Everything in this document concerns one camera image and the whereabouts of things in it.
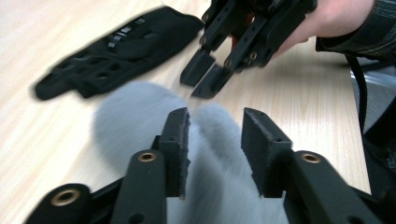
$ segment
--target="human hand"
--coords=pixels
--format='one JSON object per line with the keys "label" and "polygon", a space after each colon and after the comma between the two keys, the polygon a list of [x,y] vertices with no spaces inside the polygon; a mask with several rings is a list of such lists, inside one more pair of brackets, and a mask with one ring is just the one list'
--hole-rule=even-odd
{"label": "human hand", "polygon": [[309,37],[336,37],[359,29],[373,9],[375,0],[318,0],[318,7],[280,46],[273,58]]}

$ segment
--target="light wood surface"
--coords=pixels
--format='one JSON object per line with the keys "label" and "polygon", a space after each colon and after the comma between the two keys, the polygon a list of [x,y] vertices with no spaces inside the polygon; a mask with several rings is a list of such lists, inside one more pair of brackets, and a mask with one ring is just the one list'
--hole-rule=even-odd
{"label": "light wood surface", "polygon": [[[73,91],[39,102],[31,88],[64,56],[142,12],[167,4],[201,17],[209,0],[0,2],[0,223],[21,223],[48,191],[70,182],[95,191],[120,175],[94,153],[92,114],[106,97],[84,100]],[[198,38],[146,73],[194,108],[217,102],[241,124],[243,107],[267,113],[295,150],[325,156],[351,186],[370,191],[350,74],[342,55],[317,53],[315,40],[265,68],[234,76],[211,101],[190,99],[178,77]],[[224,59],[225,44],[216,52]],[[81,171],[80,167],[91,167]]]}

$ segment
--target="black cable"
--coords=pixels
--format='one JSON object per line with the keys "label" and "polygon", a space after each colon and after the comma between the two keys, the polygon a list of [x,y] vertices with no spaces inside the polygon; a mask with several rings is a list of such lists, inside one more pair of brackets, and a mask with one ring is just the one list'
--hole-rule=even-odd
{"label": "black cable", "polygon": [[361,127],[361,134],[364,133],[364,122],[366,121],[367,113],[367,84],[364,77],[361,65],[356,57],[346,55],[346,60],[349,63],[359,88],[359,125]]}

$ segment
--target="fluffy material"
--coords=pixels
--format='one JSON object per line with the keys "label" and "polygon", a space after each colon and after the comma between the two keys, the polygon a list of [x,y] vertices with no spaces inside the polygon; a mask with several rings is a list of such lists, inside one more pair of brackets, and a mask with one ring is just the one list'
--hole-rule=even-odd
{"label": "fluffy material", "polygon": [[[96,144],[124,174],[130,157],[148,149],[169,112],[181,107],[186,103],[169,90],[132,82],[100,105]],[[288,223],[282,199],[259,196],[240,142],[241,130],[220,105],[191,112],[186,198],[167,199],[168,223]]]}

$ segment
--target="screw hole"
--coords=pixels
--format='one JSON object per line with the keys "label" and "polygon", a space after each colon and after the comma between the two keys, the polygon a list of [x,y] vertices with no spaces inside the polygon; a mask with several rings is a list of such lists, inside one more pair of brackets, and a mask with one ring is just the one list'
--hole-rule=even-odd
{"label": "screw hole", "polygon": [[203,45],[205,42],[206,42],[206,37],[202,36],[202,37],[199,39],[199,43],[200,43],[201,45]]}
{"label": "screw hole", "polygon": [[65,189],[53,196],[50,202],[54,206],[65,206],[73,203],[79,195],[80,192],[76,189]]}
{"label": "screw hole", "polygon": [[231,61],[230,59],[227,59],[224,63],[225,67],[231,67],[231,65],[233,64],[233,61]]}
{"label": "screw hole", "polygon": [[202,17],[202,21],[204,21],[204,22],[207,22],[208,19],[209,19],[209,15],[208,15],[208,14],[205,14],[205,15]]}
{"label": "screw hole", "polygon": [[155,161],[157,159],[157,156],[154,153],[143,153],[139,156],[140,161]]}
{"label": "screw hole", "polygon": [[320,163],[320,158],[312,154],[305,153],[301,157],[303,158],[304,161],[307,162]]}
{"label": "screw hole", "polygon": [[251,61],[256,60],[256,59],[257,59],[257,52],[256,52],[256,51],[251,52],[251,53],[250,53],[249,59],[250,59]]}

